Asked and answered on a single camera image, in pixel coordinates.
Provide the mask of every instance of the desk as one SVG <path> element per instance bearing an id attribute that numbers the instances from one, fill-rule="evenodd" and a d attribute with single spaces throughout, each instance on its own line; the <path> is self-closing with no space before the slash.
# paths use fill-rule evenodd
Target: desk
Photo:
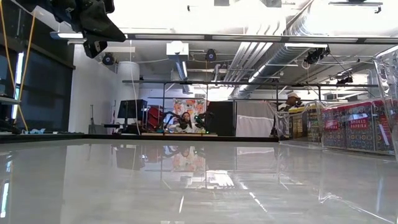
<path id="1" fill-rule="evenodd" d="M 141 133 L 143 136 L 163 136 L 163 133 Z M 164 136 L 218 137 L 215 133 L 164 133 Z"/>

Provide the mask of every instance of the white curtain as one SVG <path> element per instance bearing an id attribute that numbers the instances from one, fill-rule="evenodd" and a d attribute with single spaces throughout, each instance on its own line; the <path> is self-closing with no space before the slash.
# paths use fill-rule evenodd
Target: white curtain
<path id="1" fill-rule="evenodd" d="M 237 137 L 269 137 L 274 124 L 276 107 L 268 101 L 238 102 Z"/>

